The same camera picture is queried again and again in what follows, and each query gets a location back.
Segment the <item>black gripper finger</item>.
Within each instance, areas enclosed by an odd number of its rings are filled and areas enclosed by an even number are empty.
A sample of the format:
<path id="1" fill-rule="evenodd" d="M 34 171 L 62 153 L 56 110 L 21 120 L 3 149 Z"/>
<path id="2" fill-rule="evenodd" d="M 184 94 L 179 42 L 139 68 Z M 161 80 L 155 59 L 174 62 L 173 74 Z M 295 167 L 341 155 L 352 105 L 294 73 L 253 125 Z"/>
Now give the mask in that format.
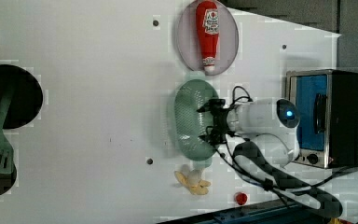
<path id="1" fill-rule="evenodd" d="M 198 112 L 199 113 L 204 113 L 204 112 L 210 111 L 211 109 L 212 109 L 212 106 L 210 104 L 205 104 L 205 105 L 203 105 L 202 107 L 200 107 L 198 109 Z"/>
<path id="2" fill-rule="evenodd" d="M 213 142 L 214 137 L 211 134 L 202 134 L 199 135 L 199 138 L 205 142 Z"/>

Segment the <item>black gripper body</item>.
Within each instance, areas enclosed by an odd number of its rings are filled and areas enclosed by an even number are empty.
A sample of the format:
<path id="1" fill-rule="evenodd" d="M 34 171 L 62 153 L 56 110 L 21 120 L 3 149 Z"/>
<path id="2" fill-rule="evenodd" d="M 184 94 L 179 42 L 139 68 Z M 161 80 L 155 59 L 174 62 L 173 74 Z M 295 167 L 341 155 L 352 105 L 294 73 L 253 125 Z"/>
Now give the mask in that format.
<path id="1" fill-rule="evenodd" d="M 229 131 L 227 126 L 227 113 L 228 110 L 224 108 L 224 99 L 211 99 L 210 113 L 213 116 L 213 126 L 208 132 L 210 144 L 225 144 L 226 134 Z"/>

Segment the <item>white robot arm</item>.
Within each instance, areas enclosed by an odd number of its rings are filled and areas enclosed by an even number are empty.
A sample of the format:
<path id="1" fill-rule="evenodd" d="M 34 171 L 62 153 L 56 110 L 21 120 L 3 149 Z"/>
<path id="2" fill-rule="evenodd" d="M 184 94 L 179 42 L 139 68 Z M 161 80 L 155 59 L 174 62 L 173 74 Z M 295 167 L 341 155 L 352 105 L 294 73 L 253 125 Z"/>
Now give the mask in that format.
<path id="1" fill-rule="evenodd" d="M 296 135 L 300 116 L 293 103 L 267 98 L 232 103 L 228 108 L 224 104 L 223 99 L 211 99 L 197 109 L 213 116 L 201 139 L 218 147 L 229 136 L 241 138 L 228 155 L 229 165 L 244 181 L 321 217 L 358 224 L 358 165 L 332 171 L 313 184 L 285 170 L 300 155 Z"/>

